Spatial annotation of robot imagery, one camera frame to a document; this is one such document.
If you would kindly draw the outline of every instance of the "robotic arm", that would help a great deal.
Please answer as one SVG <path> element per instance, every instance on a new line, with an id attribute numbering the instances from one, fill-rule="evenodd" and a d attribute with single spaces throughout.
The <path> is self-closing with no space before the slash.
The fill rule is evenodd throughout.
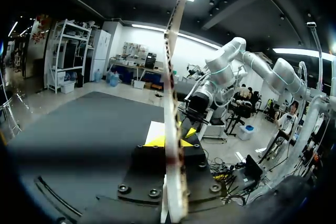
<path id="1" fill-rule="evenodd" d="M 295 73 L 293 67 L 282 58 L 279 58 L 273 69 L 271 69 L 271 67 L 266 62 L 264 62 L 254 53 L 248 52 L 245 49 L 245 39 L 236 37 L 224 45 L 221 49 L 216 51 L 212 59 L 206 60 L 208 72 L 195 84 L 191 92 L 186 97 L 185 100 L 188 102 L 187 109 L 192 112 L 203 113 L 212 105 L 213 101 L 216 100 L 216 96 L 219 93 L 225 94 L 228 92 L 227 87 L 234 84 L 237 85 L 239 83 L 241 80 L 241 74 L 245 75 L 246 71 L 243 70 L 240 72 L 240 69 L 238 72 L 233 72 L 232 61 L 234 59 L 242 62 L 243 65 L 250 66 L 258 75 L 264 79 L 264 81 L 266 81 L 274 93 L 281 95 L 285 89 L 289 90 L 289 92 L 292 93 L 294 99 L 302 102 L 301 108 L 304 108 L 304 103 L 308 99 L 308 95 L 307 85 L 300 78 L 301 73 L 299 73 L 299 77 Z M 335 97 L 330 97 L 330 101 L 332 101 L 332 99 L 336 101 Z M 270 187 L 275 187 L 279 182 L 281 182 L 283 177 L 288 174 L 288 171 L 292 169 L 293 165 L 295 165 L 298 156 L 300 155 L 303 147 L 310 137 L 310 134 L 313 131 L 320 109 L 326 109 L 327 106 L 329 106 L 328 103 L 329 98 L 323 97 L 321 95 L 316 96 L 311 101 L 311 108 L 307 114 L 307 119 L 303 125 L 299 138 L 297 139 L 296 145 L 294 146 L 291 155 L 289 156 L 284 166 L 282 166 L 276 178 L 274 178 L 269 183 Z M 300 116 L 302 116 L 303 110 L 301 110 L 299 113 Z"/>

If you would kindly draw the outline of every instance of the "refrigerator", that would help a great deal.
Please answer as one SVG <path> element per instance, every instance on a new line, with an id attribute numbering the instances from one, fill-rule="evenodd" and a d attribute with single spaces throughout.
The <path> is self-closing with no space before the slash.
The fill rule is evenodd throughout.
<path id="1" fill-rule="evenodd" d="M 90 81 L 94 81 L 94 75 L 98 69 L 101 73 L 104 72 L 108 47 L 111 39 L 111 34 L 104 30 L 92 31 L 92 35 L 94 35 L 92 45 L 95 50 L 91 61 Z"/>

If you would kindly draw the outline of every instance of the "bolt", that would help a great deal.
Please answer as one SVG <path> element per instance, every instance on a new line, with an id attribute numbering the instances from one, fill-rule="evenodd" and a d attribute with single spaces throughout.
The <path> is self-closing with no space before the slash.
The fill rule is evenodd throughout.
<path id="1" fill-rule="evenodd" d="M 127 185 L 121 184 L 118 186 L 118 192 L 121 194 L 128 194 L 130 192 L 131 188 Z"/>
<path id="2" fill-rule="evenodd" d="M 205 169 L 205 168 L 206 168 L 206 163 L 205 163 L 205 162 L 201 162 L 201 163 L 198 165 L 198 167 L 199 167 L 200 169 Z"/>
<path id="3" fill-rule="evenodd" d="M 156 190 L 156 189 L 151 189 L 149 191 L 149 197 L 155 199 L 155 198 L 158 198 L 160 196 L 161 192 L 159 190 Z"/>
<path id="4" fill-rule="evenodd" d="M 213 193 L 217 193 L 217 192 L 219 192 L 220 190 L 221 190 L 221 186 L 220 185 L 218 185 L 218 184 L 215 184 L 215 185 L 212 185 L 211 187 L 210 187 L 210 191 L 212 191 Z"/>

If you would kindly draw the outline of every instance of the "white box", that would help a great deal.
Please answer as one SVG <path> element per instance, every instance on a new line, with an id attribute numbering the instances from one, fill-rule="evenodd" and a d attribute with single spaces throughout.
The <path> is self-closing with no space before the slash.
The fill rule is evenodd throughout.
<path id="1" fill-rule="evenodd" d="M 49 79 L 49 85 L 55 86 L 54 79 L 52 78 L 52 74 L 55 75 L 55 72 L 51 71 L 48 72 L 48 79 Z M 58 72 L 57 73 L 57 86 L 61 86 L 64 83 L 64 77 L 65 77 L 65 71 L 64 72 Z"/>
<path id="2" fill-rule="evenodd" d="M 248 131 L 246 129 L 246 125 L 242 125 L 242 126 L 239 126 L 237 136 L 242 141 L 246 141 L 246 140 L 249 140 L 252 137 L 254 132 L 255 132 L 255 128 L 253 128 L 253 130 L 251 130 L 251 131 Z"/>
<path id="3" fill-rule="evenodd" d="M 145 86 L 145 82 L 144 81 L 134 81 L 134 87 L 136 89 L 143 89 L 143 87 Z"/>
<path id="4" fill-rule="evenodd" d="M 73 92 L 74 89 L 75 89 L 74 81 L 65 81 L 61 86 L 61 92 L 64 94 Z"/>

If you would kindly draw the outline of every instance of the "cardboard box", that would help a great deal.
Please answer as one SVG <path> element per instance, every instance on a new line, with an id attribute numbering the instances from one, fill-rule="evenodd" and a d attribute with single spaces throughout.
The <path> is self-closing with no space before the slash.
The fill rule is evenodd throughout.
<path id="1" fill-rule="evenodd" d="M 152 83 L 151 82 L 146 82 L 145 83 L 145 89 L 151 89 Z"/>

